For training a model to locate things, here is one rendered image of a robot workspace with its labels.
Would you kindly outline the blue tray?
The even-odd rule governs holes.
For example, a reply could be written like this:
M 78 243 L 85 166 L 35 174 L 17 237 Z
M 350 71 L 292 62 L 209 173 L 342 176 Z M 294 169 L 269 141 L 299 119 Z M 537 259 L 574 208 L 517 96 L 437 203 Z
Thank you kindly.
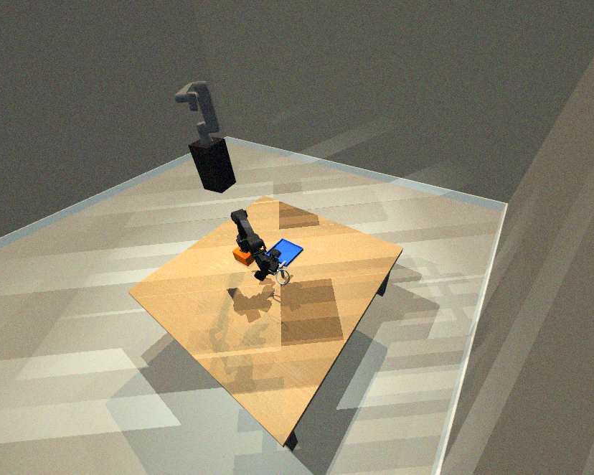
M 276 250 L 281 251 L 281 255 L 279 258 L 280 264 L 286 260 L 286 264 L 284 265 L 287 267 L 302 251 L 303 248 L 299 245 L 296 245 L 288 240 L 280 239 L 268 252 L 265 254 L 269 257 L 270 251 L 275 248 Z

